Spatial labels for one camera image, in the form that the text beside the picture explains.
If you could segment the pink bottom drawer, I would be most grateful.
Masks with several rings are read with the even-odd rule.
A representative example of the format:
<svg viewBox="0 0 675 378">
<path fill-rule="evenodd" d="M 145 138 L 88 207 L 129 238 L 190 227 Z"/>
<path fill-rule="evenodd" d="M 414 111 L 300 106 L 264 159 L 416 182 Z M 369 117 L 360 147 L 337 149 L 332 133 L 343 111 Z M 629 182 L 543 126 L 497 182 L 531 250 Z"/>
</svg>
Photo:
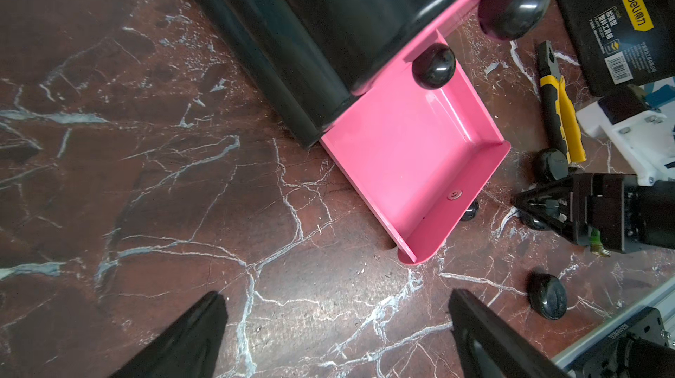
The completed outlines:
<svg viewBox="0 0 675 378">
<path fill-rule="evenodd" d="M 437 90 L 404 70 L 361 97 L 321 144 L 405 265 L 439 251 L 511 149 L 461 67 Z"/>
</svg>

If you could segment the pink top drawer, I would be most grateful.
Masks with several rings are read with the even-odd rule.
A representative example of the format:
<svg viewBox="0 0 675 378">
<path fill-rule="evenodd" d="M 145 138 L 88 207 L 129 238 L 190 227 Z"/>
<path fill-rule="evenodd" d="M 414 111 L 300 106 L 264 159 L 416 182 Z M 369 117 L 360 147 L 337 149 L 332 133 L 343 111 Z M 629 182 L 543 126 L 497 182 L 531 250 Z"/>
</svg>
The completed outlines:
<svg viewBox="0 0 675 378">
<path fill-rule="evenodd" d="M 455 0 L 406 46 L 408 62 L 460 26 L 473 12 L 482 32 L 495 41 L 518 40 L 542 21 L 550 0 Z"/>
</svg>

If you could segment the pink drawer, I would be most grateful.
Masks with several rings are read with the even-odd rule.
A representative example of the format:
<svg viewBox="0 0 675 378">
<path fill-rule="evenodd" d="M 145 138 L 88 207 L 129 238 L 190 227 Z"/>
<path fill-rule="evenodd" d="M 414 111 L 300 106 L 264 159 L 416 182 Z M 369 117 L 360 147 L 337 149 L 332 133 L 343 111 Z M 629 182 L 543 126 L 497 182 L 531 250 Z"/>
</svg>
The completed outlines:
<svg viewBox="0 0 675 378">
<path fill-rule="evenodd" d="M 511 149 L 461 67 L 437 90 L 404 70 L 361 97 L 321 144 L 405 265 L 439 251 Z"/>
<path fill-rule="evenodd" d="M 362 96 L 382 84 L 393 83 L 399 75 L 407 77 L 415 86 L 435 90 L 445 86 L 455 75 L 457 60 L 441 30 L 423 31 L 394 56 L 376 69 L 352 90 L 352 95 Z"/>
<path fill-rule="evenodd" d="M 408 62 L 460 26 L 473 12 L 482 32 L 495 41 L 518 40 L 542 21 L 550 0 L 455 0 L 406 46 Z"/>
</svg>

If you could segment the black round earphone case front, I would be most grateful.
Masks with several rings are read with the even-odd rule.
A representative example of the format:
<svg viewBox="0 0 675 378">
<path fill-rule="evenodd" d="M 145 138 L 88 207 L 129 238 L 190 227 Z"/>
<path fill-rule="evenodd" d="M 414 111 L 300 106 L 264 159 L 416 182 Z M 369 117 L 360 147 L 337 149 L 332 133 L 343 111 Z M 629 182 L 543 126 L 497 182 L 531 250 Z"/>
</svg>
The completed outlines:
<svg viewBox="0 0 675 378">
<path fill-rule="evenodd" d="M 548 320 L 559 320 L 567 311 L 565 287 L 552 274 L 532 272 L 528 277 L 527 296 L 531 308 Z"/>
</svg>

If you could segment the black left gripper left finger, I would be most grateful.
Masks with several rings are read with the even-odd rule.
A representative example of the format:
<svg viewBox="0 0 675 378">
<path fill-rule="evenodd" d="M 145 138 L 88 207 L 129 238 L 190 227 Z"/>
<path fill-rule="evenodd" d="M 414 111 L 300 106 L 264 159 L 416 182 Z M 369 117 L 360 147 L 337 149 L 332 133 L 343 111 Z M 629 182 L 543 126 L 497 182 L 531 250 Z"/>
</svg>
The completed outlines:
<svg viewBox="0 0 675 378">
<path fill-rule="evenodd" d="M 210 291 L 112 375 L 212 377 L 227 322 L 224 297 Z"/>
</svg>

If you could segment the black round earphone case top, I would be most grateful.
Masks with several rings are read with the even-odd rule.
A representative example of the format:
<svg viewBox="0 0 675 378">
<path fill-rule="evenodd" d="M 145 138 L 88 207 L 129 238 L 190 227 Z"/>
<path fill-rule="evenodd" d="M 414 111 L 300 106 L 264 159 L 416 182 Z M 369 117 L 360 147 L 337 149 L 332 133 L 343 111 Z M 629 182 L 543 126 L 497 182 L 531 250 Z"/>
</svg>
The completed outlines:
<svg viewBox="0 0 675 378">
<path fill-rule="evenodd" d="M 558 149 L 543 149 L 534 157 L 534 177 L 538 183 L 551 183 L 569 176 L 566 156 Z"/>
</svg>

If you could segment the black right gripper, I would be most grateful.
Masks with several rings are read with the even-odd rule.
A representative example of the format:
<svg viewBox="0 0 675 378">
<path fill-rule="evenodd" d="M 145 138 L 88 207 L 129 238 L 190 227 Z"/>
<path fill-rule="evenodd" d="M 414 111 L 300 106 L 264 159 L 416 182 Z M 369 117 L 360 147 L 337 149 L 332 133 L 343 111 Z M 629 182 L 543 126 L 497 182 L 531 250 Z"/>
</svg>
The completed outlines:
<svg viewBox="0 0 675 378">
<path fill-rule="evenodd" d="M 518 193 L 513 206 L 576 245 L 596 234 L 612 252 L 674 248 L 672 181 L 640 186 L 635 175 L 582 173 Z"/>
</svg>

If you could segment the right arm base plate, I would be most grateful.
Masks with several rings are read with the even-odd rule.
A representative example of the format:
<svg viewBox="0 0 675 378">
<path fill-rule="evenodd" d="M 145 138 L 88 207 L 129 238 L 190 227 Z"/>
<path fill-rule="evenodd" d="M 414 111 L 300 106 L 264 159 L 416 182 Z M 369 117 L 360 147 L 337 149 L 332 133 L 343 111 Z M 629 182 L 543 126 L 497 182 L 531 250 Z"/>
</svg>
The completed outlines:
<svg viewBox="0 0 675 378">
<path fill-rule="evenodd" d="M 646 307 L 570 365 L 574 377 L 673 377 L 674 349 L 658 309 Z"/>
</svg>

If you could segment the black pink drawer cabinet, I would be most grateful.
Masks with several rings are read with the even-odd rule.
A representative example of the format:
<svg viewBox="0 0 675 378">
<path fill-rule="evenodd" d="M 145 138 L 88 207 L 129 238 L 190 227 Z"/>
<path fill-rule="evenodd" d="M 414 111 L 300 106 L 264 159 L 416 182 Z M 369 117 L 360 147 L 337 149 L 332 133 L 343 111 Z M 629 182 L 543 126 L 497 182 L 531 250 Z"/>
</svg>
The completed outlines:
<svg viewBox="0 0 675 378">
<path fill-rule="evenodd" d="M 195 0 L 304 147 L 459 0 Z"/>
</svg>

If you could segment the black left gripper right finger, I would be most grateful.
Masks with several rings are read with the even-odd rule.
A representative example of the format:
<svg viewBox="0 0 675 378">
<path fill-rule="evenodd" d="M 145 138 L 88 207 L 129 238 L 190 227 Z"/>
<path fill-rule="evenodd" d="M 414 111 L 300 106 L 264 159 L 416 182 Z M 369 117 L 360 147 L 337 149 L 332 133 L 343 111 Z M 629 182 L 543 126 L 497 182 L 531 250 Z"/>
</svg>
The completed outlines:
<svg viewBox="0 0 675 378">
<path fill-rule="evenodd" d="M 448 309 L 464 376 L 567 376 L 469 290 L 454 289 Z"/>
</svg>

